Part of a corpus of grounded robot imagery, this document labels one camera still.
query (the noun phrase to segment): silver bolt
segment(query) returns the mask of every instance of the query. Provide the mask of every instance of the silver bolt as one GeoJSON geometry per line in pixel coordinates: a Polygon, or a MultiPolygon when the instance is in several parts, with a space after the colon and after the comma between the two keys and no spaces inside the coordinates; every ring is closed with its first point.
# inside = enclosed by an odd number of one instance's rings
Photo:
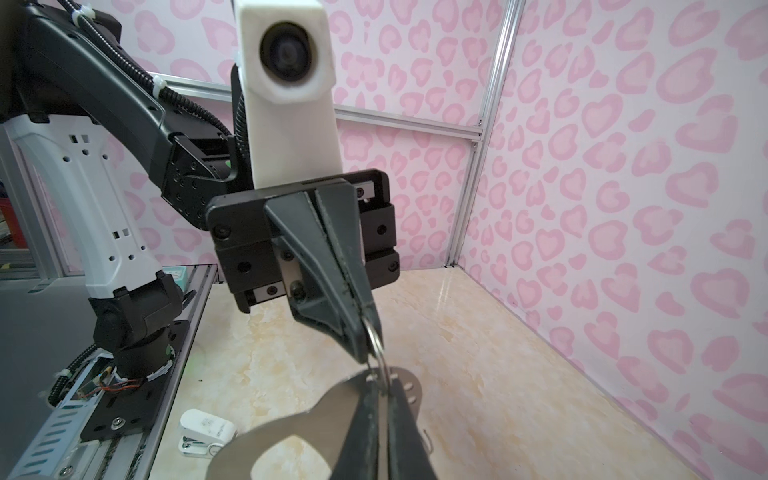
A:
{"type": "Polygon", "coordinates": [[[113,430],[119,430],[123,428],[123,425],[125,425],[125,419],[122,417],[115,417],[115,419],[112,420],[112,425],[110,425],[109,428],[113,430]]]}

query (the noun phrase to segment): red object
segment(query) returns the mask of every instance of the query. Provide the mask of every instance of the red object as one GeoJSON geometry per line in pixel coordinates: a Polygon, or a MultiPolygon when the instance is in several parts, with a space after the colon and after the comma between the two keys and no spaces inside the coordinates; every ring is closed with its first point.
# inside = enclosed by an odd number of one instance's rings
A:
{"type": "Polygon", "coordinates": [[[17,248],[27,248],[27,240],[24,238],[22,228],[18,225],[18,218],[16,218],[16,212],[13,211],[11,201],[0,197],[0,210],[2,211],[2,216],[5,217],[5,222],[8,224],[8,229],[11,231],[13,244],[17,248]]]}

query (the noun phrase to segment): white camera housing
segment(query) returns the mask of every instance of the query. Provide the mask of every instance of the white camera housing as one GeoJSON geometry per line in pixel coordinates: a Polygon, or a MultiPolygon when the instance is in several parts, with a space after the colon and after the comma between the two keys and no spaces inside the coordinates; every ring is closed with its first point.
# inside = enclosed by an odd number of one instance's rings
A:
{"type": "Polygon", "coordinates": [[[322,5],[317,0],[235,0],[234,9],[253,186],[341,174],[331,97],[336,74],[322,5]],[[300,26],[309,36],[311,66],[300,81],[279,79],[261,61],[264,35],[284,22],[300,26]]]}

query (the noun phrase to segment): table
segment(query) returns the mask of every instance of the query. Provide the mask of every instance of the table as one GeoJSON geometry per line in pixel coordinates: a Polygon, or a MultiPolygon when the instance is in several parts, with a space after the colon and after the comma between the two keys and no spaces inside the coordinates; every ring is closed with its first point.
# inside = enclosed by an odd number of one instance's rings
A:
{"type": "MultiPolygon", "coordinates": [[[[418,424],[441,480],[697,478],[459,268],[403,272],[374,294],[388,363],[422,384],[418,424]]],[[[226,285],[214,285],[150,479],[205,477],[208,460],[177,450],[187,409],[245,432],[310,408],[360,370],[328,336],[295,322],[285,298],[247,315],[226,285]]],[[[322,457],[292,437],[256,463],[252,478],[329,474],[322,457]]]]}

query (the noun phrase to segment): wall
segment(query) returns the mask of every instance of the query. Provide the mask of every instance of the wall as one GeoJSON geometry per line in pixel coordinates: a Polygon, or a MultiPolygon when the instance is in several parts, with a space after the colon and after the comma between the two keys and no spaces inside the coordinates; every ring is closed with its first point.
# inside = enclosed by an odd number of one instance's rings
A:
{"type": "MultiPolygon", "coordinates": [[[[323,3],[336,58],[336,103],[476,123],[502,16],[499,0],[323,3]]],[[[229,83],[237,39],[228,0],[97,0],[92,5],[121,22],[121,45],[147,70],[229,83]]],[[[201,103],[231,125],[229,104],[201,103]]],[[[345,170],[373,166],[390,175],[403,268],[442,265],[468,142],[351,122],[340,122],[339,134],[345,170]]],[[[159,190],[118,142],[111,142],[111,149],[134,216],[160,262],[213,262],[208,234],[159,198],[159,190]]],[[[51,209],[65,258],[81,270],[61,216],[51,209]]]]}
{"type": "Polygon", "coordinates": [[[460,264],[708,478],[768,472],[768,5],[529,0],[460,264]]]}

